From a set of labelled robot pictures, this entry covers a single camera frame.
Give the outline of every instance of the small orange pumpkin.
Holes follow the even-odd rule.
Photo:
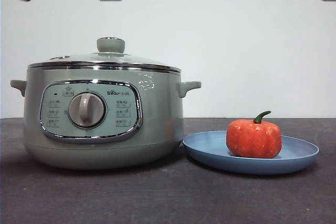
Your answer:
[[[254,120],[235,120],[227,128],[226,145],[239,157],[273,158],[282,147],[280,128],[270,122],[261,121],[265,111]]]

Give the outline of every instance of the multi cooker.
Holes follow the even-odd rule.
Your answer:
[[[27,152],[72,169],[133,166],[172,152],[183,138],[182,98],[201,83],[124,54],[122,39],[100,38],[97,47],[31,64],[26,81],[11,81],[25,97]]]

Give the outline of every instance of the green stem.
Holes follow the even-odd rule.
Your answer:
[[[269,113],[271,113],[269,110],[265,111],[261,114],[259,114],[256,118],[254,118],[253,122],[254,123],[261,123],[261,119],[263,119],[263,116],[268,115]]]

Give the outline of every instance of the lid knob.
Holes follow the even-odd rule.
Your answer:
[[[125,41],[115,37],[103,37],[97,39],[99,52],[124,52]]]

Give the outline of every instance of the plastic plate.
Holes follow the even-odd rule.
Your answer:
[[[311,165],[319,148],[304,140],[281,136],[282,149],[274,158],[234,156],[226,146],[226,131],[191,134],[183,139],[189,156],[202,164],[229,172],[275,175],[292,173]]]

